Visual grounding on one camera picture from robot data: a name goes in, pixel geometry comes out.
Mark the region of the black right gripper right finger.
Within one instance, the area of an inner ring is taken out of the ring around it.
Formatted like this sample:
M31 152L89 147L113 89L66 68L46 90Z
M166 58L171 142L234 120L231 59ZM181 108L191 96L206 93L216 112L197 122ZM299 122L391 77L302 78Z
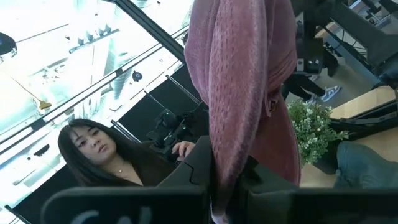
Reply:
M232 224L398 224L398 190L301 189L250 157L229 216Z

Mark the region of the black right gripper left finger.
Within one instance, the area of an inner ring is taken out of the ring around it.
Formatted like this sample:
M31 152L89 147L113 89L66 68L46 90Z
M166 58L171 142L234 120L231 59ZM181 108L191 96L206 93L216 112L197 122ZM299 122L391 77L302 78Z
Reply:
M41 224L211 224L212 149L202 136L156 187L74 187L48 199Z

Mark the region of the person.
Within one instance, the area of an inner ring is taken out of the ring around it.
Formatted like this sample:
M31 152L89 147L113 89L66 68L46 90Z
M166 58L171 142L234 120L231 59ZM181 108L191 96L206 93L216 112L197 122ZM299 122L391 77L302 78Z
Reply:
M283 82L281 93L283 99L286 99L289 93L303 99L308 104L315 104L317 99L327 102L332 99L339 91L340 86L321 88L309 76L291 74L285 82Z
M151 146L89 119L69 121L58 135L68 168L87 187L159 185L176 165Z

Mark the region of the potted plant white flowers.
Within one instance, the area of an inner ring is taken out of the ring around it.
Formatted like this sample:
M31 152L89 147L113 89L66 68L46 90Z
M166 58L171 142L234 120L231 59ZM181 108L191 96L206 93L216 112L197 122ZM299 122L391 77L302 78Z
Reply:
M348 132L335 131L331 127L332 108L302 101L292 101L287 108L296 133L301 164L334 174L337 145L348 137Z

